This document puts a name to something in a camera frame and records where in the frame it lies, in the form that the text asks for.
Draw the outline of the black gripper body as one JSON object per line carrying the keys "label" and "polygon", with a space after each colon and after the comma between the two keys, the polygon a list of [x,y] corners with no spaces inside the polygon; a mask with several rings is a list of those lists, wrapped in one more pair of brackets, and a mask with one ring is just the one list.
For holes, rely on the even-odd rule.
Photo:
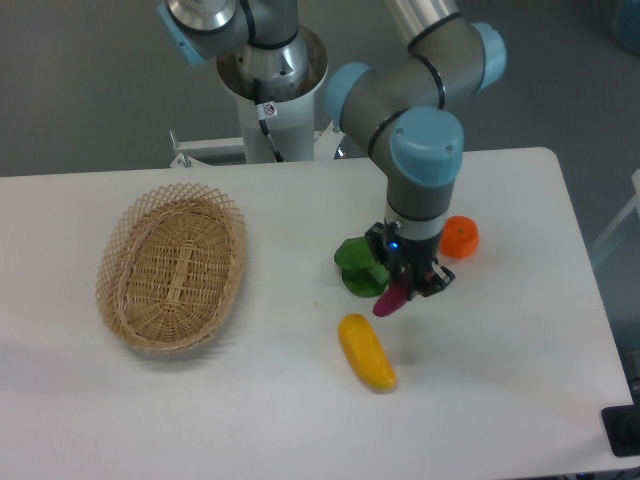
{"label": "black gripper body", "polygon": [[427,239],[413,240],[403,237],[398,227],[377,222],[365,233],[365,239],[374,257],[389,274],[399,280],[405,271],[414,280],[426,280],[433,274],[432,264],[438,263],[437,254],[442,234]]}

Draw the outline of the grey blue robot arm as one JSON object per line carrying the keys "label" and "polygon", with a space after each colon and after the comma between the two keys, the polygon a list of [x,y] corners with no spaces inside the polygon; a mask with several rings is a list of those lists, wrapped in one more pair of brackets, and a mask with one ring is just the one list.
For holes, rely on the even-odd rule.
{"label": "grey blue robot arm", "polygon": [[385,296],[406,302],[446,289],[438,260],[464,132],[449,103],[496,82],[506,66],[499,33],[469,23],[453,1],[392,1],[407,59],[379,73],[363,63],[335,72],[294,1],[163,1],[157,12],[192,64],[214,60],[235,97],[246,160],[300,161],[314,147],[314,95],[333,126],[387,179],[386,211],[366,240],[389,275]]}

